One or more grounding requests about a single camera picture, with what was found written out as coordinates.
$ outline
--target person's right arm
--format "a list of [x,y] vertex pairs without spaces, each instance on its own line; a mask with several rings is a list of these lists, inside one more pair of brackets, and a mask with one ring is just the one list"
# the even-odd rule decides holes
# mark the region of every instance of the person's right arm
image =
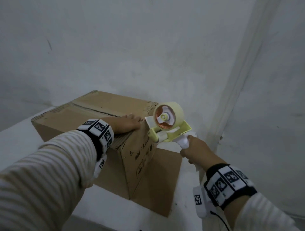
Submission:
[[[190,163],[198,164],[205,172],[216,164],[226,164],[204,141],[193,136],[188,140],[189,147],[180,153]],[[225,207],[224,214],[234,230],[298,230],[294,220],[260,193],[238,197]]]

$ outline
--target white tape dispenser handle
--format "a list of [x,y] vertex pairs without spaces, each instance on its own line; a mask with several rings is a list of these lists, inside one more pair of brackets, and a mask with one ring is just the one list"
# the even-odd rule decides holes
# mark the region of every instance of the white tape dispenser handle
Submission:
[[[179,144],[182,149],[188,148],[190,144],[188,141],[188,136],[197,137],[197,133],[193,131],[186,132],[181,136],[179,136],[178,138],[174,139],[173,142]],[[194,164],[194,165],[196,167],[196,172],[201,169],[201,167],[198,164]]]

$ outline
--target box top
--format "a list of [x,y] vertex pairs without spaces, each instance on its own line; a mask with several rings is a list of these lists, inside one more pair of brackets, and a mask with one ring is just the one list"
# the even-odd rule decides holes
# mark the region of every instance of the box top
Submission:
[[[36,127],[49,127],[59,133],[77,129],[87,119],[108,116],[121,117],[130,113],[141,116],[142,123],[144,123],[144,117],[151,115],[156,105],[158,105],[156,102],[94,90],[67,104],[36,116],[31,121]],[[119,148],[129,135],[130,133],[117,136],[111,147]],[[46,135],[42,136],[42,139],[47,141],[49,138]]]

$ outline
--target person's right hand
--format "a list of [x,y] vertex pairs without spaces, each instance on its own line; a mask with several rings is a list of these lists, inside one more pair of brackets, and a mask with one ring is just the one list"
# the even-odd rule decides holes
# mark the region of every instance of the person's right hand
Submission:
[[215,164],[226,163],[215,155],[203,140],[188,136],[188,141],[189,147],[182,149],[180,154],[182,157],[186,157],[191,164],[198,164],[204,171],[207,171]]

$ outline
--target person's left hand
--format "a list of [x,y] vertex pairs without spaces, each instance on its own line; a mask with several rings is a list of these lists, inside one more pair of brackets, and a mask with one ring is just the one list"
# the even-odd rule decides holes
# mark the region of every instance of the person's left hand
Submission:
[[103,117],[101,120],[108,123],[115,134],[130,132],[134,129],[140,129],[141,127],[141,117],[135,116],[134,114],[125,115],[123,117]]

